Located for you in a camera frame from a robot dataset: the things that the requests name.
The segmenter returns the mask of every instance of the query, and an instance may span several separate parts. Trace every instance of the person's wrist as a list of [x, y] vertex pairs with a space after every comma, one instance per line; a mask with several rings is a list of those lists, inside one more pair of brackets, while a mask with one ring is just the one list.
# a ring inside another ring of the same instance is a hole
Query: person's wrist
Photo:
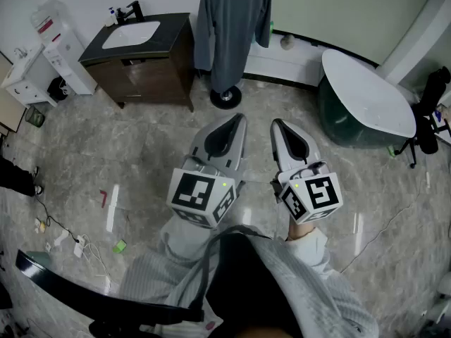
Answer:
[[313, 223], [296, 224], [290, 218], [290, 228], [288, 230], [288, 240], [296, 240], [305, 237], [315, 229]]

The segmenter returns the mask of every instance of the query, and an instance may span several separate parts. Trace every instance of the black chair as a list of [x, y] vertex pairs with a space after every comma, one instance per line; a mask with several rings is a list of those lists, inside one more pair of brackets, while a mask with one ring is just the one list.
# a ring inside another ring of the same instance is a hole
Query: black chair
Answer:
[[451, 81], [450, 71], [444, 66], [443, 68], [431, 73], [426, 83], [426, 88], [423, 92], [423, 97], [420, 102], [412, 106], [414, 112], [416, 133], [415, 136], [409, 138], [401, 150], [395, 150], [395, 155], [400, 155], [404, 149], [410, 145], [414, 162], [410, 164], [410, 168], [415, 168], [416, 155], [415, 146], [419, 145], [420, 149], [425, 154], [434, 154], [438, 150], [437, 138], [435, 134], [437, 132], [443, 132], [447, 130], [451, 135], [450, 125], [446, 119], [443, 119], [444, 125], [438, 127], [433, 118], [433, 114], [438, 101], [442, 97], [446, 90], [446, 84]]

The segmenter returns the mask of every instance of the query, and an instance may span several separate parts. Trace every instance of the black faucet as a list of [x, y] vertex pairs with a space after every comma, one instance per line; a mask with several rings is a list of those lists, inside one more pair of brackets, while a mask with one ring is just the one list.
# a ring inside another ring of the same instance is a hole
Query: black faucet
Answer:
[[131, 4], [127, 5], [128, 8], [130, 8], [131, 6], [132, 6], [132, 8], [127, 13], [123, 13], [121, 8], [116, 10], [118, 12], [118, 24], [119, 25], [124, 25], [125, 19], [128, 18], [133, 13], [135, 14], [137, 22], [139, 22], [139, 23], [144, 22], [144, 16], [142, 15], [141, 6], [140, 6], [140, 3], [138, 2], [138, 0], [135, 0]]

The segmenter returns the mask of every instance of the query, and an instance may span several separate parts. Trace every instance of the floor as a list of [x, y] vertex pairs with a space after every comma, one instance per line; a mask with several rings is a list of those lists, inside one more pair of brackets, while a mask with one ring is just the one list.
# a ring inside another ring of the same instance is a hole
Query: floor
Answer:
[[[382, 337], [418, 329], [441, 277], [448, 271], [451, 239], [451, 149], [440, 143], [433, 156], [391, 158], [387, 149], [346, 149], [322, 133], [315, 96], [292, 87], [243, 80], [243, 101], [234, 111], [248, 119], [247, 184], [227, 219], [251, 222], [264, 233], [286, 236], [288, 218], [279, 210], [269, 184], [276, 173], [269, 127], [274, 118], [299, 125], [317, 141], [323, 158], [338, 174], [345, 205], [319, 227], [328, 235], [333, 267], [345, 270], [364, 305], [377, 317]], [[42, 168], [42, 196], [49, 212], [76, 234], [87, 234], [100, 249], [118, 288], [128, 264], [157, 241], [170, 218], [166, 192], [172, 169], [180, 166], [192, 138], [207, 123], [229, 114], [209, 102], [209, 90], [194, 82], [194, 113], [177, 106], [128, 104], [119, 109], [99, 89], [94, 96], [72, 96], [57, 108], [40, 104], [47, 119], [41, 128], [22, 122], [3, 146], [5, 158], [21, 168]], [[426, 184], [426, 170], [431, 176]], [[118, 198], [111, 200], [113, 188]], [[107, 193], [105, 207], [102, 208]], [[109, 206], [115, 206], [112, 232], [106, 230]], [[19, 322], [32, 318], [53, 338], [88, 337], [86, 317], [59, 303], [14, 268], [18, 249], [43, 251], [62, 229], [35, 232], [43, 208], [29, 197], [0, 188], [0, 247], [8, 287]], [[127, 246], [112, 252], [120, 239]], [[61, 275], [106, 289], [103, 269], [73, 254], [70, 238], [51, 250]]]

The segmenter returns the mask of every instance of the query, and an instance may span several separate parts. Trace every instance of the shoe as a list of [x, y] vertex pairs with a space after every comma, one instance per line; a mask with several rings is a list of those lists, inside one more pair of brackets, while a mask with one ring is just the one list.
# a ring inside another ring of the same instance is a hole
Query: shoe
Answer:
[[37, 166], [37, 167], [33, 170], [33, 179], [36, 179], [38, 174], [39, 174], [39, 166]]
[[44, 188], [40, 185], [35, 185], [35, 195], [39, 196], [42, 195], [42, 193], [44, 193]]

